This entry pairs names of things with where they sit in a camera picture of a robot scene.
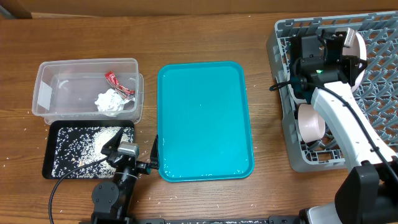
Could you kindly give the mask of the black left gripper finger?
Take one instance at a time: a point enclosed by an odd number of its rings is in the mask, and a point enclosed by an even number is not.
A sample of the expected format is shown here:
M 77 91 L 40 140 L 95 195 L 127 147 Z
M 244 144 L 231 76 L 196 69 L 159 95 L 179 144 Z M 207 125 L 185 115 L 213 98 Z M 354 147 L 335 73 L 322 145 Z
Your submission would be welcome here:
M 119 131 L 102 147 L 101 153 L 109 156 L 112 152 L 117 151 L 120 145 L 124 128 L 120 128 Z
M 150 152 L 150 168 L 159 169 L 159 150 L 158 150 L 158 135 L 155 136 L 154 143 L 152 145 L 152 150 Z

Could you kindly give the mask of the large white plate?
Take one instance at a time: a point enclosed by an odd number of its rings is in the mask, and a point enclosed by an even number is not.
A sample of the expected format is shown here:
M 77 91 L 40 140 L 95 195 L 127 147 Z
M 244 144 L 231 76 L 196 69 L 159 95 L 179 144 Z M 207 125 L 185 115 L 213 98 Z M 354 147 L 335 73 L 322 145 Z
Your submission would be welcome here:
M 366 44 L 363 39 L 363 36 L 359 32 L 355 32 L 355 34 L 356 35 L 352 46 L 350 48 L 343 47 L 343 55 L 357 56 L 358 58 L 366 61 L 367 60 Z M 362 70 L 362 72 L 359 73 L 358 77 L 355 80 L 354 86 L 351 87 L 352 93 L 354 93 L 358 89 L 363 80 L 363 77 L 364 77 L 364 70 Z

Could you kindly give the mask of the white tissue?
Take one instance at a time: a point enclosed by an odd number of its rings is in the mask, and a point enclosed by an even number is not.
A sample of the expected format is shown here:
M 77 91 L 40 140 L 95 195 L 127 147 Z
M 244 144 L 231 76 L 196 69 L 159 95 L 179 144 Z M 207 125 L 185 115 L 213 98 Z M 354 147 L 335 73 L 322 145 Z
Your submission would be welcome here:
M 95 105 L 99 112 L 104 112 L 109 117 L 116 117 L 131 101 L 135 101 L 135 98 L 123 98 L 116 90 L 110 88 L 106 93 L 98 95 Z

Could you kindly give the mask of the grey bowl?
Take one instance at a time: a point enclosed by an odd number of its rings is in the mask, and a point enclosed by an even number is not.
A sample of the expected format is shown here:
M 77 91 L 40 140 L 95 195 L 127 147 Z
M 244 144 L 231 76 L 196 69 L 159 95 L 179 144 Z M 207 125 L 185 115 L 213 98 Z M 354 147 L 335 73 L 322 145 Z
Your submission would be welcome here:
M 312 96 L 311 89 L 307 85 L 307 79 L 303 76 L 291 75 L 288 80 L 289 91 L 296 104 L 310 104 Z

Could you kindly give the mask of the red snack wrapper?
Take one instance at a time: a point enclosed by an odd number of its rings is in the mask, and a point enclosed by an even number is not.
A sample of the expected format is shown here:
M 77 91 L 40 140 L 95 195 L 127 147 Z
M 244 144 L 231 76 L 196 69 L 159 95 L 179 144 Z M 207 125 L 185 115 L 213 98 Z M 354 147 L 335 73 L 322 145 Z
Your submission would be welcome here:
M 128 97 L 133 97 L 135 95 L 134 90 L 130 90 L 126 88 L 125 86 L 121 85 L 116 78 L 115 74 L 113 72 L 108 72 L 105 75 L 105 79 L 107 82 L 123 97 L 123 98 L 128 98 Z

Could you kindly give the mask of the white bowl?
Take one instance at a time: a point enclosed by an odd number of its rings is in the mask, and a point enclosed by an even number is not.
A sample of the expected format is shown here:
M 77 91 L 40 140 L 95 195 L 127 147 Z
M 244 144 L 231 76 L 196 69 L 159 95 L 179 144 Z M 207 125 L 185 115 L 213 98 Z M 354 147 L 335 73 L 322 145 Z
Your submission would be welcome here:
M 324 136 L 326 124 L 312 105 L 301 104 L 298 108 L 298 128 L 302 140 L 308 143 Z

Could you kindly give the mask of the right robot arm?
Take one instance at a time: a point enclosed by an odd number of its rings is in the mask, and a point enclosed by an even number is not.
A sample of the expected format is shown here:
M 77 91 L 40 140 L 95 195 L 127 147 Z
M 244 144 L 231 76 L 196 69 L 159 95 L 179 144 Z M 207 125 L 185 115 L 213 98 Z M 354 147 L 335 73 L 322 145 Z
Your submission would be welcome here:
M 294 96 L 326 122 L 343 152 L 348 176 L 334 201 L 300 212 L 304 223 L 395 223 L 397 154 L 381 139 L 353 92 L 368 65 L 362 35 L 323 30 L 289 40 Z

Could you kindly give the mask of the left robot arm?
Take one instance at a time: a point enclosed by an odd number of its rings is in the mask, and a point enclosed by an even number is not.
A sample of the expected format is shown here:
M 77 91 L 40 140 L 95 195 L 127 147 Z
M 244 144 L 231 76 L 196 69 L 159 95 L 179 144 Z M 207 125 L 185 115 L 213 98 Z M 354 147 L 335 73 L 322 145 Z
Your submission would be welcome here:
M 158 137 L 155 137 L 150 161 L 138 160 L 139 146 L 122 140 L 124 130 L 120 129 L 101 149 L 107 156 L 106 162 L 115 172 L 111 181 L 98 184 L 91 194 L 94 211 L 92 223 L 139 223 L 129 213 L 134 186 L 141 174 L 149 175 L 159 169 Z

